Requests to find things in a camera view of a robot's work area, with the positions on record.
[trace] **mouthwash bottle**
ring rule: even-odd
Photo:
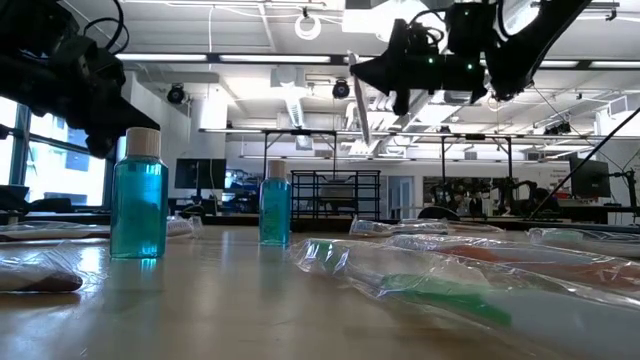
[[[260,186],[260,244],[289,245],[291,223],[291,185],[285,162],[269,161],[267,178]]]
[[[114,169],[111,257],[164,255],[168,185],[169,171],[160,160],[160,131],[127,130],[126,157]]]

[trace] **shelving unit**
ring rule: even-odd
[[[293,219],[380,219],[379,170],[294,170],[291,185]]]

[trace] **wooden table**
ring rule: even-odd
[[[79,293],[0,295],[2,359],[532,358],[472,325],[303,273],[284,250],[259,247],[256,228],[207,228],[158,261],[112,261],[104,242],[79,243],[79,267],[100,274]]]

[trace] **white bottle cap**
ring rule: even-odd
[[[147,128],[127,129],[127,156],[160,158],[160,131]]]
[[[287,178],[286,163],[282,160],[269,160],[269,176],[268,178]]]

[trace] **black monitor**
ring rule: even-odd
[[[569,159],[571,171],[578,167],[582,159]],[[602,161],[589,160],[571,177],[571,193],[576,197],[611,197],[609,184],[609,164]]]
[[[224,189],[227,160],[178,159],[176,189]]]

